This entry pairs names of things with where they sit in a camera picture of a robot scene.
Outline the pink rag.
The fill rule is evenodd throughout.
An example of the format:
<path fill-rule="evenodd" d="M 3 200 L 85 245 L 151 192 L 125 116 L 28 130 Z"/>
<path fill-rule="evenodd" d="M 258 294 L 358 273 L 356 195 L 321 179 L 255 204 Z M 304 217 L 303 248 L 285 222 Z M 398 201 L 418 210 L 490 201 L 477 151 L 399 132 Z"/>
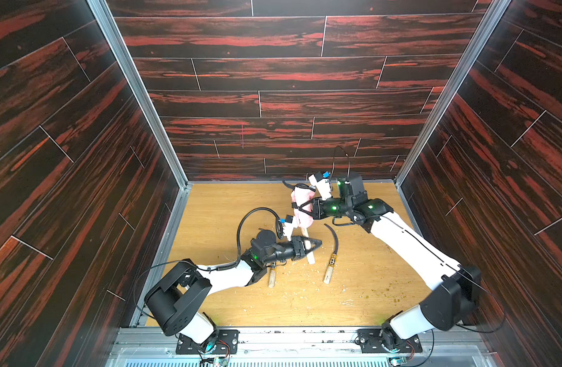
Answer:
<path fill-rule="evenodd" d="M 311 215 L 313 210 L 311 199 L 315 196 L 316 190 L 304 183 L 298 183 L 293 188 L 291 193 L 292 208 L 297 226 L 300 228 L 307 229 L 314 223 Z"/>

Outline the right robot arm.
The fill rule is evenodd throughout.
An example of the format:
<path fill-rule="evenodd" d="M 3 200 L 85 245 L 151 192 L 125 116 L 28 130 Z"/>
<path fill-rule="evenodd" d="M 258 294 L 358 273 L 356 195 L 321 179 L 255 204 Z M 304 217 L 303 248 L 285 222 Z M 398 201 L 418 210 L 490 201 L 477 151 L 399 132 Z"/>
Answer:
<path fill-rule="evenodd" d="M 386 351 L 400 352 L 418 333 L 448 331 L 478 307 L 477 267 L 464 267 L 440 252 L 385 201 L 369 198 L 360 174 L 339 178 L 337 186 L 339 195 L 333 197 L 329 173 L 320 172 L 308 183 L 291 186 L 295 225 L 309 227 L 316 220 L 347 217 L 393 249 L 431 290 L 419 304 L 382 324 L 380 343 Z"/>

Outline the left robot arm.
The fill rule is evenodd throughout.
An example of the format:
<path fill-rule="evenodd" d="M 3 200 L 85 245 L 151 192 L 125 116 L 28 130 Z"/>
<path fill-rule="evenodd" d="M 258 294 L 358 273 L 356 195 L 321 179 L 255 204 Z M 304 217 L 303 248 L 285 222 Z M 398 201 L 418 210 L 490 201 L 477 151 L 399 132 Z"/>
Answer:
<path fill-rule="evenodd" d="M 201 268 L 189 259 L 175 265 L 146 294 L 144 301 L 166 336 L 181 333 L 204 349 L 218 337 L 215 324 L 199 312 L 207 296 L 233 287 L 248 287 L 267 274 L 275 262 L 296 261 L 322 246 L 322 241 L 294 236 L 278 243 L 276 234 L 262 229 L 231 269 Z"/>

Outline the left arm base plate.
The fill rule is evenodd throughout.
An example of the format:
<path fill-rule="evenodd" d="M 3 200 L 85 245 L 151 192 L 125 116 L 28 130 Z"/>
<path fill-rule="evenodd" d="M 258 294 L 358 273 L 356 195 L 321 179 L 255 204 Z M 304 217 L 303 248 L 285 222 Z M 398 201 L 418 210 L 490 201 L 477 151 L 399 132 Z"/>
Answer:
<path fill-rule="evenodd" d="M 234 355 L 238 351 L 239 330 L 217 329 L 204 342 L 196 343 L 182 333 L 178 336 L 176 355 Z"/>

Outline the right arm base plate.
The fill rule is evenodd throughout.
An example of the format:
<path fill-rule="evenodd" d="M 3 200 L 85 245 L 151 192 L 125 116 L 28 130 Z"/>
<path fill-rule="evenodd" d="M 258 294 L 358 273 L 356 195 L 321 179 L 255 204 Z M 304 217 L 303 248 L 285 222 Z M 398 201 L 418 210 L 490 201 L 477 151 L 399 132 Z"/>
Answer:
<path fill-rule="evenodd" d="M 393 331 L 382 328 L 359 329 L 354 342 L 362 353 L 421 353 L 419 337 L 401 339 Z"/>

